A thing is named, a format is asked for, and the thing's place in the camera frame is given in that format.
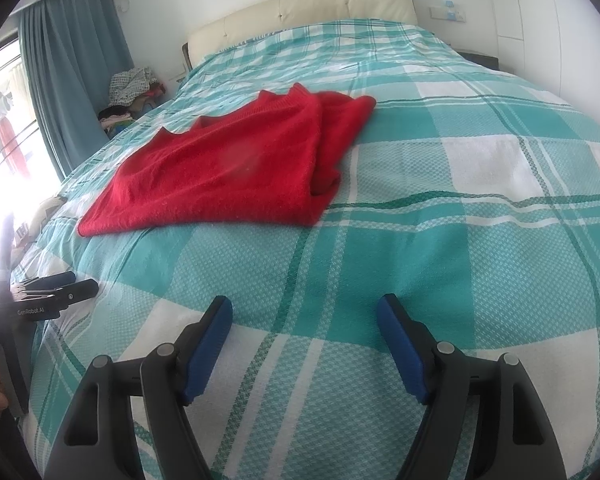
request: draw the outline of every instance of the teal plaid blanket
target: teal plaid blanket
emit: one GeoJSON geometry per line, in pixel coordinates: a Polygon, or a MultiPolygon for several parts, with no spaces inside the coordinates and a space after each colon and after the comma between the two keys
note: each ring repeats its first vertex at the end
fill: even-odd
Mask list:
{"type": "MultiPolygon", "coordinates": [[[[395,477],[424,409],[404,391],[376,326],[387,292],[439,340],[520,357],[570,476],[600,457],[600,128],[418,27],[344,20],[207,57],[172,102],[81,165],[61,193],[67,204],[14,277],[74,269],[100,293],[38,332],[22,431],[41,470],[91,359],[144,356],[216,294],[233,301],[235,323],[187,415],[218,478],[395,477]],[[184,132],[200,114],[294,82],[378,101],[313,228],[76,234],[121,161],[161,126],[184,132]]],[[[158,479],[136,400],[142,464],[158,479]]],[[[466,421],[454,478],[470,453],[475,417],[466,421]]]]}

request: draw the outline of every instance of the hanging red clothing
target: hanging red clothing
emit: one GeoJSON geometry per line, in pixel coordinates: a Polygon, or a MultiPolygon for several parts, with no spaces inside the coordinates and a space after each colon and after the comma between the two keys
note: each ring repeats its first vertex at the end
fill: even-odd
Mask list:
{"type": "Polygon", "coordinates": [[[2,152],[7,164],[14,173],[19,173],[24,178],[31,178],[27,159],[24,158],[22,150],[15,140],[16,134],[11,126],[11,121],[7,117],[0,119],[0,141],[2,142],[2,152]]]}
{"type": "Polygon", "coordinates": [[[162,128],[120,165],[78,233],[181,222],[313,225],[375,104],[295,84],[286,95],[262,91],[228,115],[202,116],[185,134],[162,128]]]}

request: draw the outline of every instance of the window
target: window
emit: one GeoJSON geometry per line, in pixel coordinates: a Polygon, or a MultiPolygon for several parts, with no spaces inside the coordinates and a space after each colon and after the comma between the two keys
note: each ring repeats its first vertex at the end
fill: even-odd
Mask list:
{"type": "Polygon", "coordinates": [[[0,49],[0,221],[12,211],[27,222],[40,202],[58,192],[29,94],[18,40],[0,49]]]}

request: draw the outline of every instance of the beige headboard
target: beige headboard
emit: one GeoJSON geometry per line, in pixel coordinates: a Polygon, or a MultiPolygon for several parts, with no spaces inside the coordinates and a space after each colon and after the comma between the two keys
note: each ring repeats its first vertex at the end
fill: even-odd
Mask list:
{"type": "Polygon", "coordinates": [[[249,38],[347,18],[418,24],[413,0],[268,0],[200,27],[189,36],[183,52],[196,66],[207,54],[249,38]]]}

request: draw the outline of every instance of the dark nightstand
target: dark nightstand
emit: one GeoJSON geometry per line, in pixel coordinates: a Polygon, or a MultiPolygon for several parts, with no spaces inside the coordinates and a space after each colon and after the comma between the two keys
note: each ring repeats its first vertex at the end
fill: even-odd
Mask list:
{"type": "Polygon", "coordinates": [[[462,52],[461,50],[456,50],[456,52],[466,60],[474,62],[475,64],[491,68],[492,70],[500,70],[497,57],[485,56],[484,54],[478,54],[477,52],[462,52]]]}

